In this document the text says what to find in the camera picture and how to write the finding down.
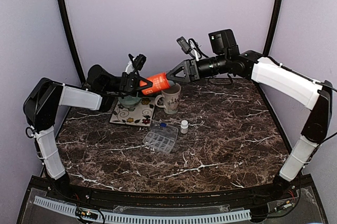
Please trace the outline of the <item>clear plastic pill organizer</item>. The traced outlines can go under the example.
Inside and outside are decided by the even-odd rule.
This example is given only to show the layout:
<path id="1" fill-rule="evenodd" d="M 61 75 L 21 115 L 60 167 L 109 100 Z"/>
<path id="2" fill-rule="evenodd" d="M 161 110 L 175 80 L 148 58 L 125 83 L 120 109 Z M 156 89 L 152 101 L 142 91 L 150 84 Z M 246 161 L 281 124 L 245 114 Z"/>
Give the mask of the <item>clear plastic pill organizer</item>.
<path id="1" fill-rule="evenodd" d="M 169 154 L 175 145 L 177 135 L 178 129 L 176 127 L 152 120 L 149 131 L 143 138 L 143 144 L 155 151 Z"/>

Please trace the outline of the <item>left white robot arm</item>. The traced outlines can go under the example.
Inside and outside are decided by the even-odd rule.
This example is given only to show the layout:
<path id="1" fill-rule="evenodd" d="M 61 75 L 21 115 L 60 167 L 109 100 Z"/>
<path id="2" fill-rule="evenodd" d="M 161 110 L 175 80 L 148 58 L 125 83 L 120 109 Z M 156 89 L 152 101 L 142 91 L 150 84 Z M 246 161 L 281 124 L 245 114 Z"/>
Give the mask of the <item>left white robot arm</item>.
<path id="1" fill-rule="evenodd" d="M 137 69 L 116 77 L 100 65 L 89 69 L 86 82 L 90 87 L 84 89 L 42 78 L 23 105 L 28 123 L 26 135 L 35 140 L 38 157 L 52 179 L 58 180 L 66 174 L 55 140 L 54 125 L 59 107 L 107 111 L 114 98 L 136 95 L 153 86 Z"/>

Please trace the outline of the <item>orange pill bottle grey cap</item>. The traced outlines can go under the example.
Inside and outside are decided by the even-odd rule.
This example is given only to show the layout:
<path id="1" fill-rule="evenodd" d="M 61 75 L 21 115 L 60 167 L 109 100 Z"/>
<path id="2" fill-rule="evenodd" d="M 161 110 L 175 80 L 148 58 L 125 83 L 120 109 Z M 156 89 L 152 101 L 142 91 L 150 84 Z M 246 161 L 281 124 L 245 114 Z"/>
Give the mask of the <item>orange pill bottle grey cap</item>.
<path id="1" fill-rule="evenodd" d="M 151 95 L 154 93 L 158 93 L 162 90 L 169 89 L 175 85 L 175 82 L 167 79 L 166 73 L 160 73 L 160 74 L 153 75 L 147 78 L 146 80 L 149 80 L 152 82 L 152 87 L 148 87 L 142 90 L 142 94 L 144 95 Z"/>

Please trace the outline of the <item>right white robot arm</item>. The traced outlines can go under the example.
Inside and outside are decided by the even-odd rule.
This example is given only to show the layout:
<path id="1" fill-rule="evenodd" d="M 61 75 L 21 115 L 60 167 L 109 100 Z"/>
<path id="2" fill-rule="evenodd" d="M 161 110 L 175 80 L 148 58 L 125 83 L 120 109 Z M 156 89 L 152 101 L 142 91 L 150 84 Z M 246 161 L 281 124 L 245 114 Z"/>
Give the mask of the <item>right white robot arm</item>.
<path id="1" fill-rule="evenodd" d="M 269 196 L 281 199 L 292 181 L 328 139 L 332 117 L 332 92 L 329 81 L 320 82 L 299 74 L 253 50 L 240 53 L 231 29 L 209 33 L 213 57 L 187 59 L 166 74 L 173 82 L 190 83 L 220 74 L 238 75 L 270 86 L 300 102 L 310 111 L 299 140 L 279 171 L 281 178 L 269 187 Z"/>

